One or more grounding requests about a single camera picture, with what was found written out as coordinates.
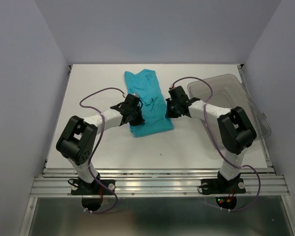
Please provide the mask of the turquoise t shirt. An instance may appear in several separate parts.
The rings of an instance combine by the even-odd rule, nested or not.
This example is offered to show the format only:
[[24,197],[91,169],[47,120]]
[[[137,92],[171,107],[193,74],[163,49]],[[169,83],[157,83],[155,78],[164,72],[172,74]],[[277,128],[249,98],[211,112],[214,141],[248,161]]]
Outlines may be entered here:
[[134,74],[124,73],[127,92],[139,96],[142,102],[142,116],[145,124],[130,126],[136,138],[167,132],[174,129],[169,118],[165,118],[167,105],[154,70],[144,69]]

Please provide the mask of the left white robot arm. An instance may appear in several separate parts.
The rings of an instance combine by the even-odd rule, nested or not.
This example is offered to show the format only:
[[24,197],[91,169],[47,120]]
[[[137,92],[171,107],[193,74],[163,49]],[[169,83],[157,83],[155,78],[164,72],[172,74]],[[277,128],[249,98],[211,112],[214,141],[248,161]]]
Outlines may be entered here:
[[82,195],[95,195],[100,192],[100,174],[91,163],[96,148],[96,136],[102,137],[104,131],[127,123],[132,126],[143,125],[145,120],[142,106],[138,96],[128,94],[123,102],[95,116],[72,116],[69,119],[57,141],[56,150],[77,172],[77,179],[69,181],[75,191],[81,191]]

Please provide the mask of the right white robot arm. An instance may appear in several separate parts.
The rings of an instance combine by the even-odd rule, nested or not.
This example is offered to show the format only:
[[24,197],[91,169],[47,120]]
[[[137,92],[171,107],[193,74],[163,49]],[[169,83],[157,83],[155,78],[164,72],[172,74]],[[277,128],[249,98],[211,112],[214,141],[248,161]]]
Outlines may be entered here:
[[205,122],[209,136],[223,159],[217,178],[201,181],[205,195],[227,193],[238,187],[244,155],[257,133],[242,107],[221,108],[189,98],[181,86],[169,89],[166,118],[187,116]]

